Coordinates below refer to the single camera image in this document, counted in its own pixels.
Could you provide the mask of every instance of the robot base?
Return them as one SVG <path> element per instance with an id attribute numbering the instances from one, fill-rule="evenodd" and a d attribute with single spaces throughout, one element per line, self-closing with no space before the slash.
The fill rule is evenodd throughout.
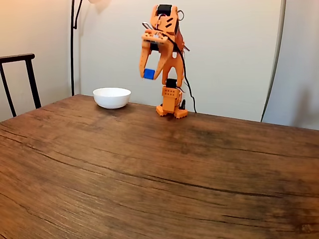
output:
<path id="1" fill-rule="evenodd" d="M 164 111 L 162 106 L 157 106 L 156 107 L 156 112 L 160 115 L 160 116 L 165 116 L 167 114 L 169 114 L 169 112 Z M 180 119 L 183 117 L 186 117 L 188 114 L 187 110 L 180 110 L 178 107 L 175 108 L 174 110 L 174 116 L 176 119 Z"/>

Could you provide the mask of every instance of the wire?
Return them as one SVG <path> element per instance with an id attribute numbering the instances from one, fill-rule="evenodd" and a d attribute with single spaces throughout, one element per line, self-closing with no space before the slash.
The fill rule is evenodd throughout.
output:
<path id="1" fill-rule="evenodd" d="M 184 76 L 185 76 L 185 80 L 187 82 L 187 86 L 188 86 L 188 89 L 189 89 L 189 94 L 190 94 L 190 97 L 192 97 L 193 99 L 193 103 L 194 103 L 194 111 L 195 113 L 197 113 L 196 111 L 196 103 L 195 103 L 195 97 L 193 96 L 192 92 L 191 92 L 191 88 L 190 88 L 190 84 L 189 84 L 189 81 L 187 79 L 187 76 L 186 76 L 186 65 L 185 65 L 185 60 L 184 60 L 184 57 L 183 57 L 183 53 L 181 52 L 181 50 L 179 49 L 178 45 L 176 42 L 174 42 L 169 36 L 167 36 L 168 40 L 173 43 L 173 45 L 175 46 L 177 52 L 179 53 L 180 57 L 181 57 L 181 60 L 183 61 L 183 66 L 184 66 Z"/>
<path id="2" fill-rule="evenodd" d="M 81 10 L 82 1 L 83 0 L 80 1 L 78 12 L 76 13 L 74 29 L 78 28 L 78 17 L 79 17 L 79 13 L 80 13 L 80 10 Z"/>

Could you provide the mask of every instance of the robotic arm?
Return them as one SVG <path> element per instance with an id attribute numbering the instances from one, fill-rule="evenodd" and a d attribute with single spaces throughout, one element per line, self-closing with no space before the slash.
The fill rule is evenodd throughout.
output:
<path id="1" fill-rule="evenodd" d="M 160 116 L 174 114 L 176 118 L 187 116 L 185 100 L 182 101 L 180 87 L 184 79 L 184 65 L 182 54 L 185 43 L 179 30 L 178 9 L 173 5 L 157 5 L 153 8 L 151 25 L 143 23 L 147 28 L 142 36 L 142 53 L 140 59 L 140 73 L 142 78 L 155 80 L 162 74 L 163 104 L 157 106 L 156 111 Z M 152 51 L 160 53 L 156 70 L 146 69 L 146 63 Z M 169 79 L 168 73 L 175 68 L 177 79 Z"/>

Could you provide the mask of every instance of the wood grain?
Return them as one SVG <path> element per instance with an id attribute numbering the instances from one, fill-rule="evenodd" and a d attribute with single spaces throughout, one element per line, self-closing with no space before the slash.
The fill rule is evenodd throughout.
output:
<path id="1" fill-rule="evenodd" d="M 0 123 L 0 239 L 317 239 L 319 131 L 77 95 Z"/>

